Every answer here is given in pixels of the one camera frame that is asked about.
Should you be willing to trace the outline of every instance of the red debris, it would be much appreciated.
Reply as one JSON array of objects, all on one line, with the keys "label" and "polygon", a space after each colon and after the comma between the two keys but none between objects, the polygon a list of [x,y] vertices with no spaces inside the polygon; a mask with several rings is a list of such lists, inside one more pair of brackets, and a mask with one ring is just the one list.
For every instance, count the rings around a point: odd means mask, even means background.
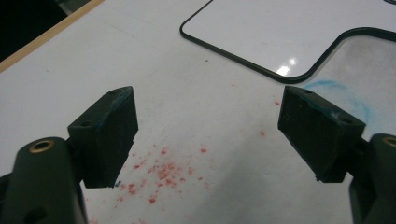
[{"label": "red debris", "polygon": [[165,155],[169,150],[169,147],[164,147],[163,150],[161,151],[162,155]]}]

